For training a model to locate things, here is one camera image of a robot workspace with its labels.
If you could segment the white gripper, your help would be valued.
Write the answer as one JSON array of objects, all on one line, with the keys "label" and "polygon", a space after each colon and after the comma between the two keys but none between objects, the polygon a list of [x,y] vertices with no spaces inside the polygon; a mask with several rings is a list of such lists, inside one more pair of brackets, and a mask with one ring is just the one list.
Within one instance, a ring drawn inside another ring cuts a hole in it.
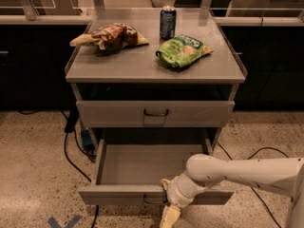
[{"label": "white gripper", "polygon": [[191,204],[194,198],[206,191],[195,183],[187,174],[182,173],[172,180],[162,179],[162,187],[170,204],[165,206],[161,216],[160,228],[173,228],[181,215],[181,209]]}]

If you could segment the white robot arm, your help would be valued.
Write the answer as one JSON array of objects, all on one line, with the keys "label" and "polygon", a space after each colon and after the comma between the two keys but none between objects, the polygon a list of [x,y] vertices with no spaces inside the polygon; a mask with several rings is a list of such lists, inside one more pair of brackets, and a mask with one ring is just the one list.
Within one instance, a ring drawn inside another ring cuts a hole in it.
[{"label": "white robot arm", "polygon": [[204,154],[192,156],[180,175],[162,182],[168,204],[163,209],[160,228],[172,228],[182,208],[222,181],[289,197],[285,228],[304,228],[303,158],[225,161]]}]

